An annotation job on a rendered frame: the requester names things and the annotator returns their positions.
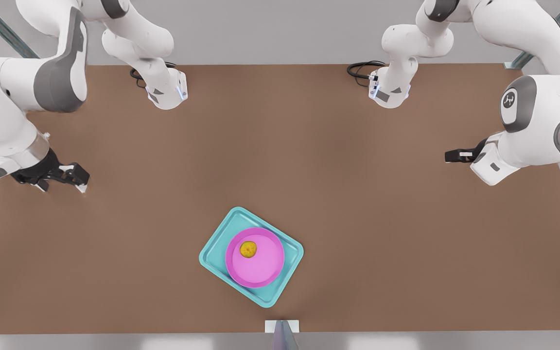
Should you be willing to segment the teal rectangular tray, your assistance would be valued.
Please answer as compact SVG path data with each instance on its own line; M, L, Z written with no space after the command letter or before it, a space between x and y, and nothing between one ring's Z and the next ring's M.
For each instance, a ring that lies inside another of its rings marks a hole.
M279 276L273 282L261 288L247 288L236 283L229 276L226 266L226 252L229 242L237 233L247 228L265 228L270 230L278 236L284 248L285 261ZM302 244L247 209L237 207L232 208L227 213L220 226L218 226L205 244L200 252L199 261L207 270L251 299L251 301L263 308L269 308L278 301L302 257L304 257Z

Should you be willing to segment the pink round plate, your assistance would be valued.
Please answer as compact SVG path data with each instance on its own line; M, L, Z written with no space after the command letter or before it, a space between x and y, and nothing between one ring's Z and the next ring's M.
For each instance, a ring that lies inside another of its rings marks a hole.
M245 241L255 242L258 250L254 257L244 258L239 253ZM261 227L251 227L237 233L229 242L225 264L229 276L247 288L261 288L273 282L280 274L285 253L275 233Z

